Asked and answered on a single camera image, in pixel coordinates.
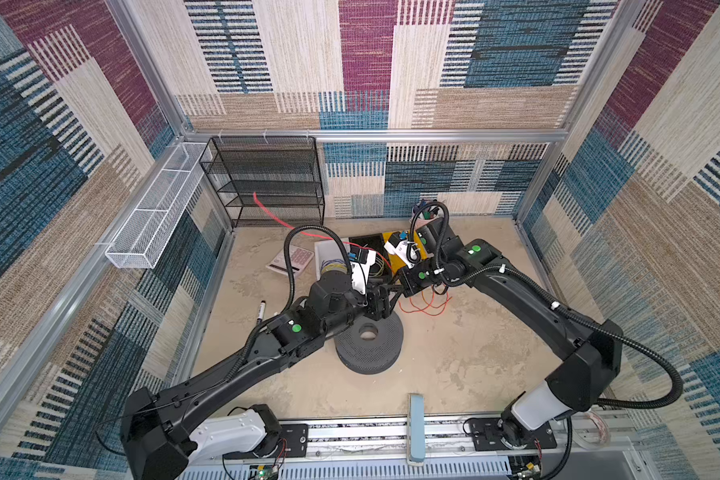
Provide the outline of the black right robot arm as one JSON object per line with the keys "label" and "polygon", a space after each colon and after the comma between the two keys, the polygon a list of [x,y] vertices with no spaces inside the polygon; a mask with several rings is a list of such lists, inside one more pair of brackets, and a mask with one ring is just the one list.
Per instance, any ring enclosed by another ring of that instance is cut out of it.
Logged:
{"label": "black right robot arm", "polygon": [[[549,421],[568,419],[594,405],[655,410],[681,397],[684,382],[669,360],[626,337],[616,323],[599,323],[561,303],[487,241],[463,243],[450,227],[444,203],[419,202],[402,240],[407,264],[397,276],[404,296],[427,287],[473,288],[511,312],[560,359],[558,367],[537,387],[522,393],[502,412],[500,428],[509,447],[522,448],[532,433]],[[668,375],[668,393],[635,401],[604,397],[620,373],[624,348],[650,359]]]}

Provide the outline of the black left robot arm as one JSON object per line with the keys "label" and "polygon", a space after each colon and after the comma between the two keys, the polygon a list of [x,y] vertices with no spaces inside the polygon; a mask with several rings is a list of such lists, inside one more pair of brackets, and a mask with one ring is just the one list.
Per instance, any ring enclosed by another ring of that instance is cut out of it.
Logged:
{"label": "black left robot arm", "polygon": [[346,271],[330,271],[314,282],[301,301],[255,326],[243,347],[202,373],[156,394],[142,388],[124,407],[120,438],[136,479],[175,479],[198,452],[192,431],[213,413],[266,378],[321,349],[326,339],[366,316],[388,317],[400,296],[395,282],[374,284],[364,296],[352,286],[346,249],[339,250]]}

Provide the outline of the yellow plastic bin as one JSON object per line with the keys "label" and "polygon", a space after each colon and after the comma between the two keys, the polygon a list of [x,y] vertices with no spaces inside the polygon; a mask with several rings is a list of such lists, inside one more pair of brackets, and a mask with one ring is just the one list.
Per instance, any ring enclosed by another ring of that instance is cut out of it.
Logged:
{"label": "yellow plastic bin", "polygon": [[387,254],[388,260],[393,272],[402,267],[411,267],[413,263],[411,258],[424,260],[428,258],[425,246],[418,233],[414,234],[411,239],[408,231],[393,231],[382,234],[384,252]]}

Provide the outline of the black plastic bin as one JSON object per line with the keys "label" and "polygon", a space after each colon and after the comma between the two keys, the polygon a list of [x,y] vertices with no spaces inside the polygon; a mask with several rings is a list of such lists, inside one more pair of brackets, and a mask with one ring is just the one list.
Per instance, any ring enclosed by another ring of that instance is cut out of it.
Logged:
{"label": "black plastic bin", "polygon": [[382,283],[392,279],[393,272],[383,245],[381,234],[350,237],[348,256],[360,279],[370,283]]}

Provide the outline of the pink pen cup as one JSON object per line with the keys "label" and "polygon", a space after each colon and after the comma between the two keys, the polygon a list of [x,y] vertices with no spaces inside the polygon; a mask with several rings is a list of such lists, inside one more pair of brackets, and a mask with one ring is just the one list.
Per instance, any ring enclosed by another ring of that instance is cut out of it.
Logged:
{"label": "pink pen cup", "polygon": [[412,215],[418,219],[432,220],[439,215],[440,208],[430,206],[430,201],[421,199],[412,209]]}

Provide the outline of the white plastic bin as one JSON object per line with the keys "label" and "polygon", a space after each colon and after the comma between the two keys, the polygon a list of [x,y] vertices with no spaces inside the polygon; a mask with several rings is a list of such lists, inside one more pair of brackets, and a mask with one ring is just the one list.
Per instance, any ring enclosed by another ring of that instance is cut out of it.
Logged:
{"label": "white plastic bin", "polygon": [[316,277],[330,271],[348,273],[347,263],[333,240],[320,240],[314,244]]}

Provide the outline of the pink calculator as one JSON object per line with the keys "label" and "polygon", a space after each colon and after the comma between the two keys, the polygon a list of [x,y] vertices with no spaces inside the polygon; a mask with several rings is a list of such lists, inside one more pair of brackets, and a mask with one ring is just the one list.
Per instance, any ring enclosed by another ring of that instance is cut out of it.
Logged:
{"label": "pink calculator", "polygon": [[[291,271],[295,277],[301,275],[311,264],[314,252],[305,248],[290,246]],[[267,265],[266,268],[281,275],[288,274],[284,252],[281,251]]]}

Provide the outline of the black white marker pen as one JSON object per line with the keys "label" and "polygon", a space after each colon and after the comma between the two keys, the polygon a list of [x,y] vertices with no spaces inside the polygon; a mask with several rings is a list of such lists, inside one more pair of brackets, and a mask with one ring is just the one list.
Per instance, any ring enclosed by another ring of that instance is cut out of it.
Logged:
{"label": "black white marker pen", "polygon": [[259,308],[257,311],[257,318],[256,318],[256,324],[261,324],[264,319],[264,314],[266,311],[266,301],[262,300],[259,304]]}

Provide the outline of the black mesh shelf rack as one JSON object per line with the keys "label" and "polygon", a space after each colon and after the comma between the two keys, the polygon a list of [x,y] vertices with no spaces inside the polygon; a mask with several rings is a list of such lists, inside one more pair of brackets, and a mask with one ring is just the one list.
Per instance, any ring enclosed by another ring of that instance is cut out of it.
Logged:
{"label": "black mesh shelf rack", "polygon": [[234,227],[324,222],[322,173],[310,136],[217,136],[199,163]]}

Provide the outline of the clear tape roll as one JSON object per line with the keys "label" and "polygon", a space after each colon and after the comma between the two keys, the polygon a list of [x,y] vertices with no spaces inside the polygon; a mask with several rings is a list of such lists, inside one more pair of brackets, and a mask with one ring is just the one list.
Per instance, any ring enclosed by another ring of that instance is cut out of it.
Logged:
{"label": "clear tape roll", "polygon": [[584,412],[582,421],[586,422],[583,429],[573,428],[573,442],[586,451],[596,451],[610,445],[611,432],[607,422],[592,410]]}

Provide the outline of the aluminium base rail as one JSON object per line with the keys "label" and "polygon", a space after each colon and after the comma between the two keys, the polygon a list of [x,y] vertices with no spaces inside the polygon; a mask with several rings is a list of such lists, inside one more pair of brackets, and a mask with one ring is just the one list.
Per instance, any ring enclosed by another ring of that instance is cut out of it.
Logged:
{"label": "aluminium base rail", "polygon": [[265,458],[228,453],[210,461],[218,479],[651,479],[632,421],[595,409],[552,420],[512,447],[490,413],[282,423]]}

